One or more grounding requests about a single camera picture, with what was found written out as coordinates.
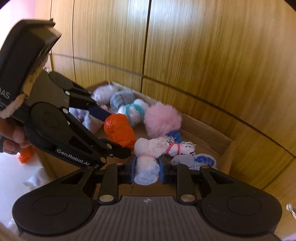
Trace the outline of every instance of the white floor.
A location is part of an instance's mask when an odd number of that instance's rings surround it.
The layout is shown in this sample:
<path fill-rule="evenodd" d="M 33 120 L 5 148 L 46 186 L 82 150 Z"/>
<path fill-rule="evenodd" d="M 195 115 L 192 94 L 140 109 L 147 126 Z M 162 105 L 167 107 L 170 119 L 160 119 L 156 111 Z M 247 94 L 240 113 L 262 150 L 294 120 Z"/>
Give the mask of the white floor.
<path fill-rule="evenodd" d="M 21 164 L 16 156 L 0 153 L 0 222 L 5 226 L 12 218 L 14 202 L 29 192 L 22 183 L 27 181 L 41 168 L 35 155 L 29 164 Z"/>

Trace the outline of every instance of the pink fluffy ball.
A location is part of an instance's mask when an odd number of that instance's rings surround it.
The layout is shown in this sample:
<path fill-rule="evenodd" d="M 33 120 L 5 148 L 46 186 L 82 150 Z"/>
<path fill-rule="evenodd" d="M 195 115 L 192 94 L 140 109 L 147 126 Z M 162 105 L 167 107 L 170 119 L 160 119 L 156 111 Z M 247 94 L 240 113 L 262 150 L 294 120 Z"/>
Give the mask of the pink fluffy ball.
<path fill-rule="evenodd" d="M 150 138 L 165 136 L 170 131 L 179 130 L 182 117 L 171 105 L 156 103 L 146 110 L 144 124 Z"/>

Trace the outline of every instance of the silver metal object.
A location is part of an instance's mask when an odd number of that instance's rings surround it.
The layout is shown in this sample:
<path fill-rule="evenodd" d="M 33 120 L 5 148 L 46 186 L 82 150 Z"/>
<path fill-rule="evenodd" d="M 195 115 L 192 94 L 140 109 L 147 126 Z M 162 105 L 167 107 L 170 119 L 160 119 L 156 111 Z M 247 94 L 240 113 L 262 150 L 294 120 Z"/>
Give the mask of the silver metal object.
<path fill-rule="evenodd" d="M 195 196 L 192 194 L 184 194 L 181 196 L 181 200 L 183 202 L 193 202 L 195 200 Z"/>
<path fill-rule="evenodd" d="M 104 157 L 101 157 L 100 160 L 102 161 L 102 163 L 106 163 L 106 159 Z"/>
<path fill-rule="evenodd" d="M 99 197 L 99 200 L 101 202 L 111 202 L 114 200 L 114 197 L 112 195 L 109 194 L 105 194 Z"/>
<path fill-rule="evenodd" d="M 292 214 L 292 216 L 293 216 L 293 218 L 296 219 L 296 208 L 294 208 L 293 205 L 292 205 L 291 203 L 288 203 L 288 204 L 286 205 L 286 210 L 287 210 L 287 211 L 290 211 L 291 214 Z"/>

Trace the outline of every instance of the wooden wall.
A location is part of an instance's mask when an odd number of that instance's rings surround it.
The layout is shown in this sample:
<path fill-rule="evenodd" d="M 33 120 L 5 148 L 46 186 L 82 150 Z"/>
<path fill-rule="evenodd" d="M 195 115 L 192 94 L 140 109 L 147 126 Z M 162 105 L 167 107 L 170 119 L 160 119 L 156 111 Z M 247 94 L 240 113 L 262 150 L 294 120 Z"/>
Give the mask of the wooden wall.
<path fill-rule="evenodd" d="M 52 68 L 116 81 L 235 141 L 231 175 L 296 205 L 296 13 L 284 0 L 37 0 Z M 283 210 L 281 237 L 296 233 Z"/>

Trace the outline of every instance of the bolt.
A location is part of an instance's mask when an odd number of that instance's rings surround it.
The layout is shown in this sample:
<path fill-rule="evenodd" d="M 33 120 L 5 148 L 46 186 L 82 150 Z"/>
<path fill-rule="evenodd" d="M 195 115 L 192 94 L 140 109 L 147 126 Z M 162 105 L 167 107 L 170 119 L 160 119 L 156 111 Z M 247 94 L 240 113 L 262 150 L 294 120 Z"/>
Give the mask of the bolt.
<path fill-rule="evenodd" d="M 100 160 L 102 161 L 102 163 L 106 163 L 106 159 L 104 157 L 101 157 Z"/>
<path fill-rule="evenodd" d="M 192 194 L 184 194 L 181 196 L 181 200 L 183 202 L 193 202 L 195 200 L 195 196 Z"/>
<path fill-rule="evenodd" d="M 114 200 L 114 197 L 112 195 L 105 194 L 105 195 L 100 196 L 99 200 L 101 202 L 111 202 Z"/>

